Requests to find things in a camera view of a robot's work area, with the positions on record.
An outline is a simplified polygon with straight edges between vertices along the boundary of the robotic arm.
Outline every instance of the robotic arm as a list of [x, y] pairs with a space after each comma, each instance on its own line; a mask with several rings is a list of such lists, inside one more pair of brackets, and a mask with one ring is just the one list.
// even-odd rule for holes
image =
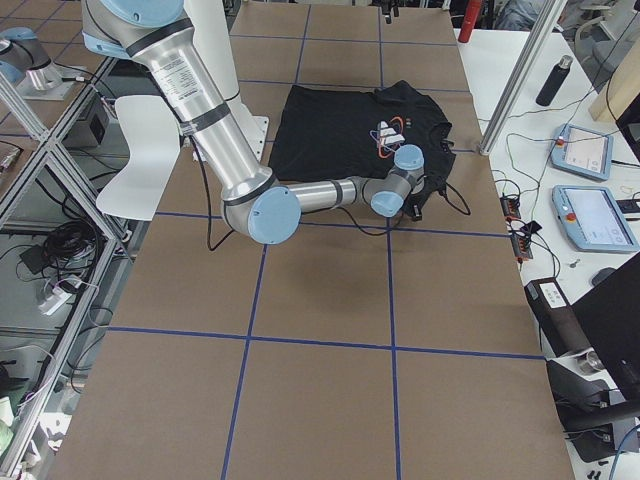
[[258, 163], [195, 50], [183, 0], [83, 0], [82, 7], [90, 50], [149, 69], [183, 134], [221, 181], [223, 217], [236, 231], [276, 244], [295, 232], [303, 212], [365, 202], [392, 217], [407, 195], [422, 189], [424, 159], [413, 145], [397, 150], [385, 179], [280, 185], [271, 169]]
[[32, 30], [10, 28], [0, 32], [0, 73], [11, 83], [21, 80], [25, 73], [36, 90], [51, 90], [62, 84], [57, 66]]

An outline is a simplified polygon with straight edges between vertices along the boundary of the tablet screen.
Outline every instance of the tablet screen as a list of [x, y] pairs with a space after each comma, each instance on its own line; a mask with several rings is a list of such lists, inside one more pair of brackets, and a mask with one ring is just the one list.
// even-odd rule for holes
[[602, 190], [569, 188], [571, 203], [587, 243], [598, 245], [632, 245], [621, 220]]
[[607, 138], [603, 135], [569, 129], [569, 139], [564, 161], [568, 165], [602, 173], [607, 154]]

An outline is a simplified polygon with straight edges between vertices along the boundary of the red cylinder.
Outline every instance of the red cylinder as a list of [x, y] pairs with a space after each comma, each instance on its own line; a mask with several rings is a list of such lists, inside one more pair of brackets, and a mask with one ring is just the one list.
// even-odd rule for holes
[[467, 10], [464, 13], [464, 20], [462, 21], [462, 28], [460, 29], [460, 35], [458, 35], [458, 41], [460, 43], [467, 43], [471, 38], [471, 32], [476, 25], [478, 15], [482, 9], [482, 0], [470, 0], [467, 5]]

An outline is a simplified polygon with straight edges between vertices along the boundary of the computer mouse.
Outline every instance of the computer mouse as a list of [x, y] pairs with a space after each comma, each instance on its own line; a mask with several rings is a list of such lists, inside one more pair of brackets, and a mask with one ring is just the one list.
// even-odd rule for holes
[[613, 267], [605, 267], [602, 270], [600, 270], [598, 273], [596, 273], [593, 278], [591, 279], [591, 285], [593, 285], [594, 287], [596, 285], [598, 285], [599, 283], [601, 283], [605, 278], [607, 278], [609, 275], [611, 275], [613, 272], [615, 272], [616, 269]]

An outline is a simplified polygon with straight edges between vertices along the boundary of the black bottle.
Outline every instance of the black bottle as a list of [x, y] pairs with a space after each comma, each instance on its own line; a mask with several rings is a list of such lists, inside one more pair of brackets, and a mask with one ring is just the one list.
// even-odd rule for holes
[[542, 86], [542, 90], [538, 94], [538, 98], [536, 98], [536, 103], [538, 105], [542, 105], [543, 107], [548, 107], [553, 100], [553, 97], [556, 96], [560, 86], [564, 82], [564, 79], [569, 75], [569, 69], [571, 68], [571, 63], [573, 62], [573, 58], [569, 55], [564, 55], [558, 64], [553, 67], [547, 81], [544, 82]]

